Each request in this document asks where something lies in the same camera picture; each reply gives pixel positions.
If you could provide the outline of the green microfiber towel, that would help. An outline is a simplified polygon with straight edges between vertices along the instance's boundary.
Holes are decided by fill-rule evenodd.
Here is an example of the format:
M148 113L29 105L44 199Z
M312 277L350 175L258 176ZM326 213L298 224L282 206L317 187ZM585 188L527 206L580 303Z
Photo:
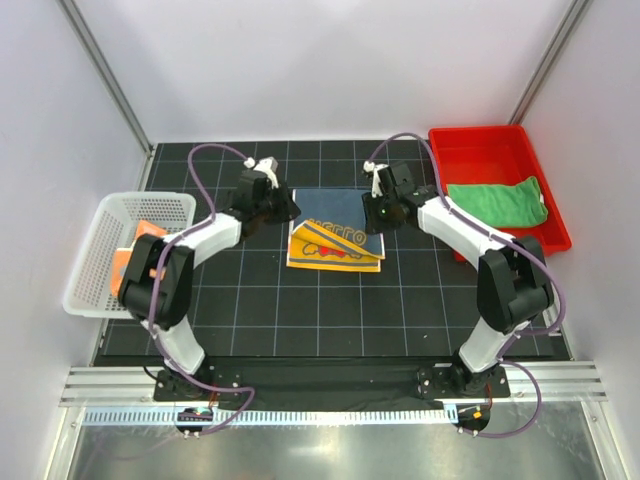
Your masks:
M447 189L458 207L494 228L532 228L548 219L549 210L534 176L514 185L448 184Z

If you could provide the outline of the yellow patterned towel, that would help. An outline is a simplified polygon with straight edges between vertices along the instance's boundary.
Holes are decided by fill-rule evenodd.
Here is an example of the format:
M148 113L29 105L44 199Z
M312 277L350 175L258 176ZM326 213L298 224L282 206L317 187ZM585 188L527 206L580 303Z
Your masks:
M301 188L293 200L301 210L290 223L286 265L349 273L379 273L386 257L380 234L366 232L360 189Z

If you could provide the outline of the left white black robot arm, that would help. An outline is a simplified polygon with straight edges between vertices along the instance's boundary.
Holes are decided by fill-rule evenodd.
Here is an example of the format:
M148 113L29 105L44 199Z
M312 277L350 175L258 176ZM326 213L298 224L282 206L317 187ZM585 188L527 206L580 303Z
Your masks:
M175 234L144 234L134 244L118 301L148 331L167 372L177 377L177 389L190 400L217 389L208 355L188 319L194 271L261 225L288 223L300 215L277 169L272 157L247 166L225 209Z

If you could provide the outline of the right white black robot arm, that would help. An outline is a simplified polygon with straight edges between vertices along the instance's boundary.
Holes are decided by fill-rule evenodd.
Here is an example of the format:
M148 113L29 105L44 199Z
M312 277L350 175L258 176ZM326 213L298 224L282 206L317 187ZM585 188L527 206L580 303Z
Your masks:
M383 233L403 225L441 240L477 272L479 320L453 354L447 379L461 396L483 390L516 338L554 301L539 242L502 233L465 213L436 185L419 186L409 167L367 161L371 190L363 194L366 229Z

